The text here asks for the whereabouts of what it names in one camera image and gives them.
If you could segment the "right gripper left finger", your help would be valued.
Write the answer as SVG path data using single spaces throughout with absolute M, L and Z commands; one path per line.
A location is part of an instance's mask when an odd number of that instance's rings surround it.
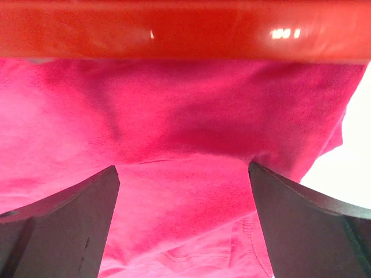
M 1 277 L 97 277 L 119 185 L 110 166 L 2 213 Z

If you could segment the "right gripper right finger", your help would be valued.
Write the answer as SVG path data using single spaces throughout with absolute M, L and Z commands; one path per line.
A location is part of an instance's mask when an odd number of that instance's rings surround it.
M 255 162 L 249 177 L 275 277 L 370 277 L 370 209 Z

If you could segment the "magenta t shirt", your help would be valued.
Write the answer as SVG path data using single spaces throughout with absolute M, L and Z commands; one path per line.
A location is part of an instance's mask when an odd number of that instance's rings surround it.
M 1 60 L 1 211 L 114 165 L 100 277 L 271 277 L 256 161 L 300 181 L 366 65 Z

